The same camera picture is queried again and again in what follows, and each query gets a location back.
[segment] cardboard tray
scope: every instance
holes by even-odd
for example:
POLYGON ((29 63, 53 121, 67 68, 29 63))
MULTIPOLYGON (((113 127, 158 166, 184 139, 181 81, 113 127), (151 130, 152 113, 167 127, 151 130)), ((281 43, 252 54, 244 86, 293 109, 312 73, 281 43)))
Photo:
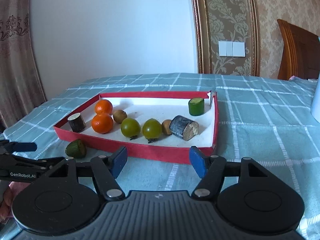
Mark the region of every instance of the cardboard tray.
POLYGON ((86 146, 98 150, 112 153, 120 146, 126 146, 131 157, 190 164, 189 148, 193 145, 206 155, 213 153, 218 133, 218 115, 217 94, 211 91, 101 93, 64 117, 54 125, 54 129, 62 140, 71 142, 81 139, 86 146), (188 111, 188 101, 195 97, 204 98, 205 101, 205 113, 201 116, 191 116, 188 111), (142 133, 139 138, 131 141, 124 137, 117 123, 114 123, 113 129, 107 134, 96 133, 91 127, 91 120, 95 116, 95 104, 100 99, 108 99, 113 104, 113 111, 122 109, 128 117, 136 119, 140 123, 141 130, 144 122, 150 118, 157 119, 161 123, 165 119, 182 115, 199 123, 199 134, 189 141, 174 135, 167 137, 163 135, 158 141, 148 144, 142 133), (72 132, 67 120, 75 113, 81 113, 86 122, 86 129, 81 133, 72 132))

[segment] wallpaper panel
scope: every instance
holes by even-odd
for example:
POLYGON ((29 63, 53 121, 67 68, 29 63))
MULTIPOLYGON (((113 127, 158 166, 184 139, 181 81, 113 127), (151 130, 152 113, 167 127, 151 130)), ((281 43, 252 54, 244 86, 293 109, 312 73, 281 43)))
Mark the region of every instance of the wallpaper panel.
POLYGON ((256 0, 260 24, 260 76, 277 78, 283 40, 277 19, 320 36, 320 0, 256 0))
POLYGON ((206 0, 214 74, 251 75, 251 27, 248 0, 206 0), (246 57, 220 57, 218 41, 245 42, 246 57))

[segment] wall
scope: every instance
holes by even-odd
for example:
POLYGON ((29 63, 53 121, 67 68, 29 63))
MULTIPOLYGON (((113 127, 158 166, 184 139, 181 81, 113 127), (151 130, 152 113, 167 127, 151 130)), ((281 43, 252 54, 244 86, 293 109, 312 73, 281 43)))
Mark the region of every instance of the wall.
POLYGON ((251 75, 251 28, 248 0, 206 0, 214 74, 251 75), (245 42, 246 57, 220 57, 218 41, 245 42))
POLYGON ((283 40, 277 19, 320 36, 320 0, 256 0, 260 22, 260 76, 277 78, 283 40))
POLYGON ((48 99, 91 78, 197 73, 191 0, 30 0, 48 99))

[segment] green cherry tomato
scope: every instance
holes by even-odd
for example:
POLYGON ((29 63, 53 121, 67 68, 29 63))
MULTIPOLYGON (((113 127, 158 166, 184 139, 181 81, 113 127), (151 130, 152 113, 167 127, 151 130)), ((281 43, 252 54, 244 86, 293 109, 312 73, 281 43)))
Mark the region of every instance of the green cherry tomato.
POLYGON ((140 124, 133 118, 126 118, 122 121, 121 132, 124 136, 135 139, 141 131, 140 124))
POLYGON ((153 118, 147 120, 142 127, 142 134, 149 143, 155 141, 162 134, 161 124, 153 118))

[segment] curtain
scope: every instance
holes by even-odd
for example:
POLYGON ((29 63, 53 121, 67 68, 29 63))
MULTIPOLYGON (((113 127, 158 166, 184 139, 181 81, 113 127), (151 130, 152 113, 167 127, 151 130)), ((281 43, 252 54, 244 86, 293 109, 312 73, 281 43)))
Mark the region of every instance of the curtain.
POLYGON ((29 35, 29 0, 0 0, 0 127, 44 103, 29 35))

